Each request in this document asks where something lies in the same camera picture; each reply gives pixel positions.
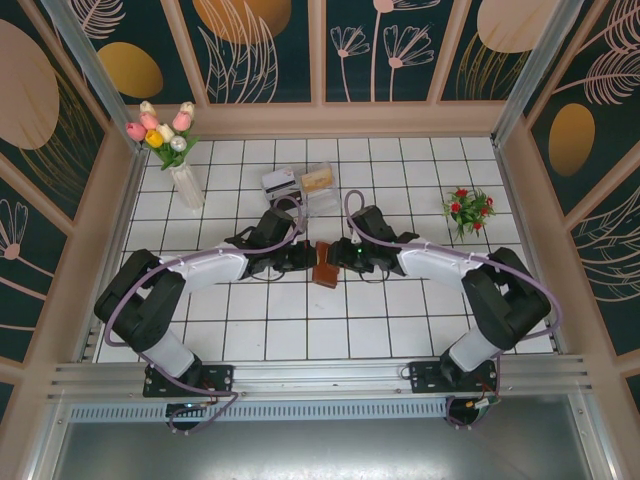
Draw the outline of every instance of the gray floor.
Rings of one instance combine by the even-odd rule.
[[[443,419],[219,423],[193,437],[161,424],[78,424],[64,480],[591,478],[561,398],[507,399],[473,431]]]

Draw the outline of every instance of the black mounting bracket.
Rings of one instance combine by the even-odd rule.
[[[230,392],[233,388],[233,365],[202,365],[197,388]],[[144,370],[144,388],[142,396],[145,398],[179,398],[206,397],[206,395],[184,390],[164,378],[155,368],[147,365]]]
[[[413,393],[457,393],[482,392],[482,382],[490,388],[496,389],[497,374],[495,363],[487,360],[480,364],[473,372],[460,380],[458,385],[451,385],[440,373],[440,360],[429,362],[411,362],[409,378]]]

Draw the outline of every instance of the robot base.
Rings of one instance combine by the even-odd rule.
[[[493,390],[496,389],[496,366],[491,360],[480,364],[473,372],[464,377],[458,385],[453,386],[440,373],[440,360],[430,362],[411,362],[409,364],[409,380],[413,393],[456,393],[482,392],[482,382]]]
[[[144,370],[144,389],[146,398],[206,397],[199,393],[184,390],[164,378],[155,368],[147,365]],[[230,392],[233,387],[233,365],[203,365],[197,388],[208,388]]]

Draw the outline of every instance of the white tiled floor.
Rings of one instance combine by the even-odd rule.
[[[123,262],[140,248],[176,255],[214,247],[256,225],[266,210],[259,190],[263,173],[324,161],[333,164],[341,195],[361,190],[397,234],[415,231],[467,252],[506,246],[524,260],[487,138],[203,141],[189,159],[207,186],[204,208],[195,213],[184,208],[169,174],[151,156]],[[498,212],[489,219],[486,235],[468,236],[464,243],[454,238],[452,222],[441,214],[443,196],[463,186],[486,191]],[[336,215],[311,219],[307,236],[312,242],[333,242],[345,233],[344,217]],[[275,282],[245,280],[192,293],[178,305],[172,330],[205,361],[238,362],[440,355],[474,325],[464,296],[431,280],[391,275],[383,283],[367,283],[343,272],[338,287],[330,290],[307,278],[306,272],[293,272]],[[379,281],[382,274],[364,278]],[[552,351],[549,338],[542,337],[519,344],[515,353]],[[98,362],[136,358],[129,349],[104,344],[97,354]]]

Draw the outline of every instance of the yellow tulip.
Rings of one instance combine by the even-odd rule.
[[[152,146],[153,148],[158,148],[162,146],[163,143],[163,138],[162,135],[160,135],[157,131],[155,130],[148,130],[147,134],[145,135],[144,139],[147,141],[147,143]]]

